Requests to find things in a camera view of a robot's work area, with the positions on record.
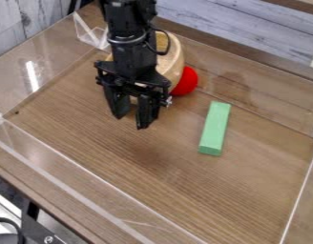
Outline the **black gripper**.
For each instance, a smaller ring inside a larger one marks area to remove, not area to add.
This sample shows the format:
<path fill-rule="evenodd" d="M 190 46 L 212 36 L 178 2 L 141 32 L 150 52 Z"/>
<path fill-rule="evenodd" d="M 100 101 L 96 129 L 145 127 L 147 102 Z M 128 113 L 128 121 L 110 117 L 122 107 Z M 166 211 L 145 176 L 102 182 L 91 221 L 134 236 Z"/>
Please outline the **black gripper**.
<path fill-rule="evenodd" d="M 98 60 L 96 83 L 104 87 L 107 103 L 116 119 L 120 119 L 131 109 L 130 96 L 138 98 L 137 127 L 147 129 L 158 119 L 161 106 L 170 102 L 170 80 L 155 69 L 149 69 L 139 76 L 124 76 L 116 72 L 114 61 Z"/>

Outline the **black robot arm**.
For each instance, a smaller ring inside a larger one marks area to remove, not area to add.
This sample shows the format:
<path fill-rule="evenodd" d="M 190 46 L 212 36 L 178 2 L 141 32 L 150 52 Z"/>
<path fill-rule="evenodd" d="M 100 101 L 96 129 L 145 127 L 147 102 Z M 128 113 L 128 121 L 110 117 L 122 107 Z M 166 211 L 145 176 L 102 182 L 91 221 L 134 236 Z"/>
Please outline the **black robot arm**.
<path fill-rule="evenodd" d="M 158 15 L 157 0 L 98 0 L 108 27 L 107 42 L 112 60 L 98 60 L 96 84 L 103 87 L 110 110 L 120 119 L 138 99 L 137 128 L 146 129 L 170 104 L 170 80 L 157 71 L 157 56 L 167 55 L 170 46 L 157 50 L 157 32 L 151 21 Z"/>

